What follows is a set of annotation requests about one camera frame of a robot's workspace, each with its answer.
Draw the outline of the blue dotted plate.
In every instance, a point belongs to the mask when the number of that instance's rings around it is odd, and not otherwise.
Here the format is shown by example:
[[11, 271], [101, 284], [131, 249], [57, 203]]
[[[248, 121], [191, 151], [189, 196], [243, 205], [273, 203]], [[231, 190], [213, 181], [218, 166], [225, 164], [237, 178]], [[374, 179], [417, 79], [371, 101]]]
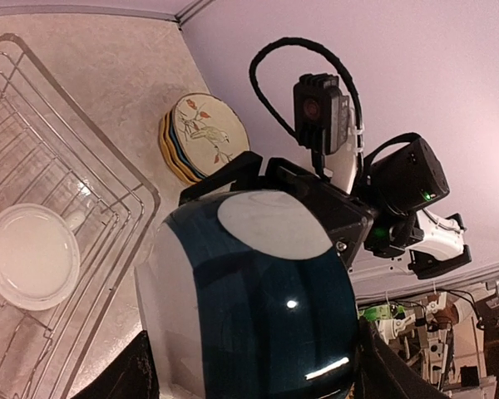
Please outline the blue dotted plate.
[[178, 135], [175, 132], [175, 124], [174, 124], [174, 111], [170, 110], [167, 113], [168, 119], [169, 119], [169, 128], [168, 128], [168, 136], [170, 137], [170, 140], [172, 144], [175, 147], [175, 152], [181, 161], [183, 165], [186, 166], [186, 168], [189, 170], [189, 172], [197, 179], [197, 180], [203, 180], [205, 178], [205, 175], [198, 171], [198, 169], [191, 164], [189, 159], [187, 158], [187, 155], [185, 151], [183, 150], [180, 142]]

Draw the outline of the beige patterned plate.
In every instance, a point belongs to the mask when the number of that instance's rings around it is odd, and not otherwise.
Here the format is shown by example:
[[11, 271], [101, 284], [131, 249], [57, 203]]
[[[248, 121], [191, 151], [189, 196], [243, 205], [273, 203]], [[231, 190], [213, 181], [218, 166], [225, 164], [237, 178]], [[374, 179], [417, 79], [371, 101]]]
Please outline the beige patterned plate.
[[187, 94], [172, 110], [179, 142], [191, 164], [205, 177], [250, 148], [240, 118], [211, 94]]

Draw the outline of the blue white bowl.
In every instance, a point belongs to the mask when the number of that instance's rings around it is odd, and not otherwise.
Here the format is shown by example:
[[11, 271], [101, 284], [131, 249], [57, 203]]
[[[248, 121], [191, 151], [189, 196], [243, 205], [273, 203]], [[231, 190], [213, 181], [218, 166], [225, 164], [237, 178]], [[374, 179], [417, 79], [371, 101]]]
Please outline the blue white bowl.
[[164, 398], [344, 398], [358, 315], [320, 222], [281, 191], [182, 205], [135, 270]]

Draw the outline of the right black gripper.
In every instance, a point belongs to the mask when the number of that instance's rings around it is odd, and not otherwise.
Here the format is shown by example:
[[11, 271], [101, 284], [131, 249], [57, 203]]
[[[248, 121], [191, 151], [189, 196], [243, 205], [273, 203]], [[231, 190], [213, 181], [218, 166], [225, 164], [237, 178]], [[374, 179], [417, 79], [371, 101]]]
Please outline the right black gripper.
[[282, 190], [301, 202], [324, 227], [346, 268], [353, 261], [373, 227], [375, 211], [361, 200], [345, 194], [314, 173], [283, 158], [271, 158], [259, 177], [263, 157], [244, 151], [212, 175], [180, 192], [181, 206], [229, 186], [230, 191], [258, 185]]

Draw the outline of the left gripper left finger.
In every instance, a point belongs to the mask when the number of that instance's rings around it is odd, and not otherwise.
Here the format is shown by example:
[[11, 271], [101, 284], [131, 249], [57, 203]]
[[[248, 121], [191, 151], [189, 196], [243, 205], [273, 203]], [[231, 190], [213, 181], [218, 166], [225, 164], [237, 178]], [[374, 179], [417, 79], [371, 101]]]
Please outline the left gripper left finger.
[[157, 399], [158, 378], [146, 330], [73, 399]]

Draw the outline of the yellow dotted plate front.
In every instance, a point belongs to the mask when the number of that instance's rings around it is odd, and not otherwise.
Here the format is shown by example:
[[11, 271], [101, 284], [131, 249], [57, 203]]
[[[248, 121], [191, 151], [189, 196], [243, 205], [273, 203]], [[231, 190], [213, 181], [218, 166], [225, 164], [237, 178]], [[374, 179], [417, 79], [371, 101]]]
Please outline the yellow dotted plate front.
[[176, 155], [175, 148], [169, 143], [166, 138], [167, 129], [169, 127], [167, 113], [161, 117], [158, 128], [158, 143], [163, 155], [164, 161], [168, 168], [178, 177], [179, 180], [187, 185], [193, 185], [197, 182], [193, 179], [189, 170], [184, 166]]

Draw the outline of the yellow dotted plate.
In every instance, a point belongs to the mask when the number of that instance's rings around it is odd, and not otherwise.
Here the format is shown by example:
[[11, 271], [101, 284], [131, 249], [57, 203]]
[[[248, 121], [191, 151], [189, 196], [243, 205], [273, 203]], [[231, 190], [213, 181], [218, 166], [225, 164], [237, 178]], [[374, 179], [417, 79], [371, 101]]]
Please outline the yellow dotted plate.
[[160, 120], [158, 139], [165, 163], [182, 182], [188, 185], [198, 183], [200, 177], [194, 172], [193, 168], [185, 162], [185, 156], [183, 155], [177, 140], [173, 140], [170, 136], [171, 128], [172, 111], [168, 111]]
[[179, 180], [187, 185], [193, 185], [197, 182], [193, 179], [189, 170], [184, 166], [176, 155], [175, 148], [169, 143], [166, 138], [167, 129], [169, 127], [167, 113], [161, 117], [158, 128], [158, 143], [163, 155], [164, 161], [168, 168], [178, 177]]

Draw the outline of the white ribbed mug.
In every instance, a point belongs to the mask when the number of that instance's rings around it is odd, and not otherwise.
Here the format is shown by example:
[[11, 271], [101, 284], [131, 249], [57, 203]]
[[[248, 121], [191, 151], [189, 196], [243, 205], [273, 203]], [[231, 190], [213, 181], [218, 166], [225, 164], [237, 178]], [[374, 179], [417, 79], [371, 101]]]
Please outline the white ribbed mug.
[[27, 311], [45, 311], [77, 286], [81, 251], [75, 231], [80, 210], [63, 218], [48, 207], [22, 203], [0, 212], [0, 296]]

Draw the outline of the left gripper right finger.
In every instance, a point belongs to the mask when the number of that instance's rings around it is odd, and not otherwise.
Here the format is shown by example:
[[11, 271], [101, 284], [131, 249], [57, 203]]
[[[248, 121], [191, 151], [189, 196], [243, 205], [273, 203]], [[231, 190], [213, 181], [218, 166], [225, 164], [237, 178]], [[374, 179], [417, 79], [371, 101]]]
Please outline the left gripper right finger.
[[371, 323], [361, 318], [358, 325], [356, 398], [447, 398], [416, 374], [380, 338]]

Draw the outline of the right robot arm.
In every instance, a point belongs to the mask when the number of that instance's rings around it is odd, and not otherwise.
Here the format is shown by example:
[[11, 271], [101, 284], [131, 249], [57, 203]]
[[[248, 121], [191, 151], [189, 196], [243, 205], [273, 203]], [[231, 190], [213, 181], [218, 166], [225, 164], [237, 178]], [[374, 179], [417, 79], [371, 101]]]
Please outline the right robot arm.
[[382, 259], [409, 252], [409, 270], [420, 279], [436, 278], [472, 260], [462, 217], [435, 216], [427, 207], [450, 190], [430, 145], [417, 133], [398, 135], [364, 160], [350, 194], [284, 158], [269, 160], [259, 173], [260, 155], [245, 151], [211, 176], [184, 189], [180, 204], [224, 185], [233, 191], [281, 190], [305, 205], [323, 225], [346, 267], [360, 249]]

